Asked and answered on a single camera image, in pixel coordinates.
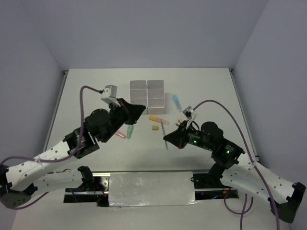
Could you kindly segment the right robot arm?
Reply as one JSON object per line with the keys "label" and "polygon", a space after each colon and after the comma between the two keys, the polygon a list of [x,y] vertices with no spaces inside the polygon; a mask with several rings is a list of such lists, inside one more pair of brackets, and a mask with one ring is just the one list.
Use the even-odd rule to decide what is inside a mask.
{"label": "right robot arm", "polygon": [[164,136],[164,140],[179,149],[187,144],[211,152],[214,165],[208,172],[209,184],[233,187],[246,194],[269,202],[271,212],[279,219],[293,223],[306,187],[292,183],[249,156],[235,143],[224,138],[224,132],[214,122],[205,122],[200,130],[183,121],[177,130]]}

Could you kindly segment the green pen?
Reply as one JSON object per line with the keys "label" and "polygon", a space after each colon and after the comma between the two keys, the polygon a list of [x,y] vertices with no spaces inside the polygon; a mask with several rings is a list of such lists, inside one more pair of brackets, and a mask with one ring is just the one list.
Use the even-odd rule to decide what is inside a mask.
{"label": "green pen", "polygon": [[[166,136],[166,132],[165,132],[165,127],[164,127],[164,124],[163,124],[163,122],[162,122],[162,121],[161,121],[161,127],[162,127],[162,132],[163,132],[163,140],[164,140],[164,137]],[[165,148],[166,148],[166,150],[168,150],[167,141],[166,141],[166,140],[164,140],[164,142],[165,142]]]}

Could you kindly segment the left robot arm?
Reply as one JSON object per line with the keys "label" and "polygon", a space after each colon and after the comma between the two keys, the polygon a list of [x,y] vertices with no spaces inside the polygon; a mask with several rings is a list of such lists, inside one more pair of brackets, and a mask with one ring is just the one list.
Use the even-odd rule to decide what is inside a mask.
{"label": "left robot arm", "polygon": [[96,109],[82,118],[79,128],[36,157],[15,166],[1,164],[1,203],[9,209],[20,210],[31,205],[32,197],[58,189],[91,190],[94,177],[89,167],[60,172],[57,169],[99,150],[99,142],[108,142],[124,124],[136,124],[146,109],[144,105],[130,104],[122,98],[113,99],[108,106],[109,110]]}

